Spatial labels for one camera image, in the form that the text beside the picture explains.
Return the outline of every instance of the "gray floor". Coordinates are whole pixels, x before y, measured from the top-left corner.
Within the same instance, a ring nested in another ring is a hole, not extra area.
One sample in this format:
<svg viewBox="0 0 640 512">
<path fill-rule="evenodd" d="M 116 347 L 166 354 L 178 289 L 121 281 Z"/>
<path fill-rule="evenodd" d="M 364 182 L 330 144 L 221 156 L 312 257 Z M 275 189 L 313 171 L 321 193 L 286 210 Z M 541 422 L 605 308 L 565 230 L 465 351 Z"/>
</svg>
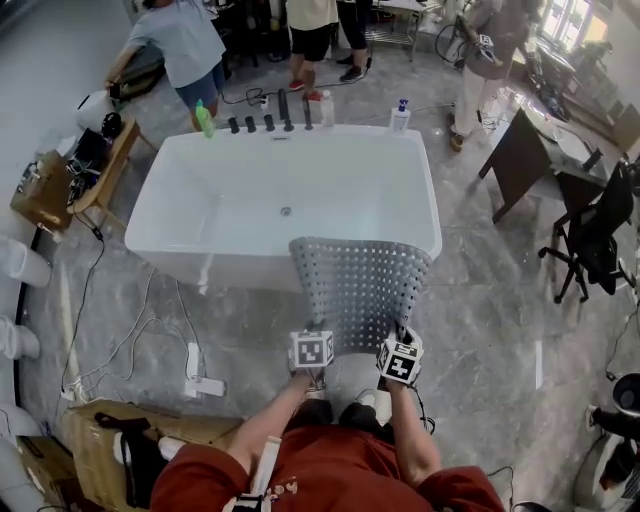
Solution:
<svg viewBox="0 0 640 512">
<path fill-rule="evenodd" d="M 328 63 L 319 82 L 333 82 L 338 69 Z M 338 122 L 354 123 L 386 116 L 398 98 L 410 108 L 437 106 L 454 100 L 461 75 L 431 55 L 409 63 L 397 49 L 376 50 L 369 76 L 357 84 L 333 89 Z M 285 63 L 243 68 L 226 89 L 229 101 L 241 99 L 247 87 L 275 90 L 287 83 Z M 294 121 L 302 119 L 299 96 L 290 95 Z M 190 130 L 177 96 L 166 81 L 127 107 L 142 130 L 155 141 Z M 261 116 L 258 107 L 221 107 L 223 117 Z M 414 318 L 426 355 L 418 381 L 428 415 L 437 423 L 435 439 L 446 465 L 478 464 L 487 472 L 510 464 L 515 468 L 518 500 L 537 500 L 568 510 L 575 472 L 592 437 L 583 426 L 589 402 L 606 403 L 611 384 L 603 367 L 625 315 L 633 311 L 629 289 L 614 297 L 591 288 L 593 298 L 578 304 L 572 285 L 562 304 L 552 301 L 565 268 L 537 250 L 550 242 L 551 224 L 562 205 L 527 197 L 498 226 L 491 222 L 500 205 L 495 180 L 477 180 L 490 153 L 484 136 L 474 136 L 461 154 L 449 150 L 447 109 L 415 112 L 411 127 L 423 135 L 437 194 L 444 248 L 430 275 L 430 285 Z M 371 124 L 386 124 L 386 119 Z M 153 155 L 137 145 L 132 165 L 120 184 L 114 208 L 127 216 L 135 202 Z M 66 382 L 78 367 L 87 372 L 106 361 L 131 329 L 142 307 L 151 267 L 129 253 L 122 234 L 105 224 L 105 256 L 91 278 L 75 344 L 76 357 Z M 622 254 L 634 267 L 635 234 L 631 226 L 618 233 Z M 58 402 L 66 348 L 88 270 L 100 244 L 74 222 L 64 240 L 41 244 L 54 265 L 51 285 L 30 290 L 27 324 L 42 343 L 37 361 L 21 362 L 24 406 L 64 438 L 60 418 L 67 403 Z M 127 342 L 90 395 L 154 404 L 184 412 L 248 416 L 270 400 L 286 380 L 287 333 L 307 320 L 300 296 L 269 291 L 195 287 L 180 290 L 189 318 L 205 347 L 209 375 L 228 383 L 225 398 L 188 399 L 182 394 L 185 351 L 175 334 L 151 322 L 135 348 Z M 175 281 L 155 275 L 138 329 L 152 317 L 175 326 L 193 339 L 178 299 Z M 622 338 L 612 365 L 629 371 L 637 363 L 638 334 L 632 324 Z M 86 379 L 96 382 L 94 374 Z M 364 388 L 375 386 L 371 356 L 347 356 L 328 371 L 328 385 L 337 410 Z M 492 479 L 501 496 L 509 495 L 509 474 Z"/>
</svg>

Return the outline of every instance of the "white bathtub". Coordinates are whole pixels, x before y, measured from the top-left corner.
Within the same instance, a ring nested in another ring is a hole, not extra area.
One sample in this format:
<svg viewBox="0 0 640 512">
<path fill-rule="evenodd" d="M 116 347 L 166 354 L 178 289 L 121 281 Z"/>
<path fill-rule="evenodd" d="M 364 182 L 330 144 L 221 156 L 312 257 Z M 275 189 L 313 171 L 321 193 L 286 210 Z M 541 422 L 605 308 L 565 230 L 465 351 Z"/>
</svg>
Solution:
<svg viewBox="0 0 640 512">
<path fill-rule="evenodd" d="M 289 256 L 301 236 L 402 242 L 435 259 L 442 238 L 420 133 L 260 126 L 170 137 L 125 243 L 185 283 L 301 291 Z"/>
</svg>

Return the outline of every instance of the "white bottle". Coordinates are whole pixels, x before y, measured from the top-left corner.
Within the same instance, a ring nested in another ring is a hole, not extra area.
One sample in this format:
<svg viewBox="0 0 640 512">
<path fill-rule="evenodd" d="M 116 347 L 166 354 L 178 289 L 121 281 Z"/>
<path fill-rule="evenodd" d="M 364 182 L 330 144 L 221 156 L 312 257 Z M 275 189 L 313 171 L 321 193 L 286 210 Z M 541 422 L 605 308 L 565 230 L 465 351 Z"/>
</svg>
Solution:
<svg viewBox="0 0 640 512">
<path fill-rule="evenodd" d="M 333 98 L 330 91 L 322 92 L 320 100 L 320 111 L 322 112 L 322 126 L 331 127 L 335 124 Z"/>
<path fill-rule="evenodd" d="M 394 134 L 402 135 L 409 125 L 411 112 L 407 110 L 407 100 L 400 100 L 398 108 L 391 109 L 391 122 L 389 123 L 389 131 Z"/>
</svg>

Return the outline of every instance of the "perforated metal sheet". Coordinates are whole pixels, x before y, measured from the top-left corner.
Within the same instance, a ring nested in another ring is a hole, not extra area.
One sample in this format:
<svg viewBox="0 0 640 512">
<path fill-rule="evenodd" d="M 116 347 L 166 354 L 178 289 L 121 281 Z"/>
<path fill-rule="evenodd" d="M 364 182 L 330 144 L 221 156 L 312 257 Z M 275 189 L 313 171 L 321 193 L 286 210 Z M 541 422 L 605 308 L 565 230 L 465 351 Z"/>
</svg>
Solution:
<svg viewBox="0 0 640 512">
<path fill-rule="evenodd" d="M 404 330 L 431 264 L 426 252 L 393 242 L 305 237 L 289 250 L 313 322 L 333 331 L 336 355 L 377 354 L 396 322 Z"/>
</svg>

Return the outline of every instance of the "chair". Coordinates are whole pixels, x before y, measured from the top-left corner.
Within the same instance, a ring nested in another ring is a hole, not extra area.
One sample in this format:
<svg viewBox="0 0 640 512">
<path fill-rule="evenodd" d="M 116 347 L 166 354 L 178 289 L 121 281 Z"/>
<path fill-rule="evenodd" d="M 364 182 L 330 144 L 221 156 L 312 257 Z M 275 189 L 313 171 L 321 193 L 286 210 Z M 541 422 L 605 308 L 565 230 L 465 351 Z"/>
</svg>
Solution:
<svg viewBox="0 0 640 512">
<path fill-rule="evenodd" d="M 543 247 L 538 252 L 540 258 L 550 254 L 569 266 L 562 291 L 554 298 L 556 304 L 562 302 L 574 275 L 582 290 L 580 302 L 589 300 L 583 269 L 588 273 L 589 283 L 599 284 L 609 295 L 615 293 L 619 278 L 635 287 L 635 277 L 627 275 L 618 261 L 618 246 L 613 239 L 615 231 L 633 212 L 627 165 L 618 163 L 598 202 L 571 217 L 568 235 L 562 225 L 557 228 L 556 233 L 564 239 L 568 254 L 551 247 Z"/>
</svg>

